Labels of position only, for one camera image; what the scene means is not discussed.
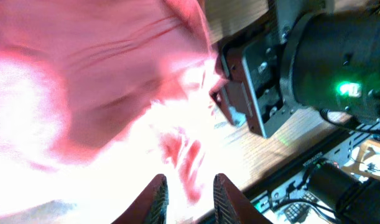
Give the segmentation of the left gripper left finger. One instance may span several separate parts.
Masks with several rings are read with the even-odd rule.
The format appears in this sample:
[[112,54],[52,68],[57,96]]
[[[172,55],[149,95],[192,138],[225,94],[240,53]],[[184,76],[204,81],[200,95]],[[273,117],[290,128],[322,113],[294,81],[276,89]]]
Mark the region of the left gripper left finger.
[[166,224],[168,204],[167,178],[164,174],[157,174],[111,224]]

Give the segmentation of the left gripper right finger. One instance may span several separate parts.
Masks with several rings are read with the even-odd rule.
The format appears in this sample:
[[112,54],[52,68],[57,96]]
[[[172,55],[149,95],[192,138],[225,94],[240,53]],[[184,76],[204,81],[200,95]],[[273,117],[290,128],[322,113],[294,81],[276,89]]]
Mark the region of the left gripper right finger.
[[225,174],[216,174],[213,201],[218,224],[272,224]]

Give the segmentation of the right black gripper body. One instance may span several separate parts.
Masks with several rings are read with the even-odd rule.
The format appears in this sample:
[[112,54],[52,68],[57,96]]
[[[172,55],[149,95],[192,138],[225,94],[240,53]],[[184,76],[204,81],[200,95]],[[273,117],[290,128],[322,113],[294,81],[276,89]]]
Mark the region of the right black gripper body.
[[212,98],[233,126],[271,137],[301,105],[280,88],[281,45],[268,28],[242,30],[218,42],[218,65],[226,79]]

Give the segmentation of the red soccer t-shirt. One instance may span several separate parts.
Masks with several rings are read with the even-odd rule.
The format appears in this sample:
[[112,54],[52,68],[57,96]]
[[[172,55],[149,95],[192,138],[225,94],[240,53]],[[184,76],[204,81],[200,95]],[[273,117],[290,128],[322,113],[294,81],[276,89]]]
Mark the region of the red soccer t-shirt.
[[204,1],[0,1],[0,218],[109,221],[159,172],[172,215],[208,208],[216,56]]

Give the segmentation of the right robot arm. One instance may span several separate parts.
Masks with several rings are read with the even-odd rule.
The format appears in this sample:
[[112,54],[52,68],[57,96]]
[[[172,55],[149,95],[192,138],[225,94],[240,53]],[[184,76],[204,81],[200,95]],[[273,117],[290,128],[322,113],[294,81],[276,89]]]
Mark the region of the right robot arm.
[[380,1],[333,8],[333,1],[269,1],[261,18],[219,42],[226,84],[212,98],[233,126],[269,138],[299,109],[350,119],[246,193],[217,174],[217,223],[267,223],[267,210],[297,218],[308,208],[330,223],[380,223],[380,180],[342,170],[355,147],[380,140]]

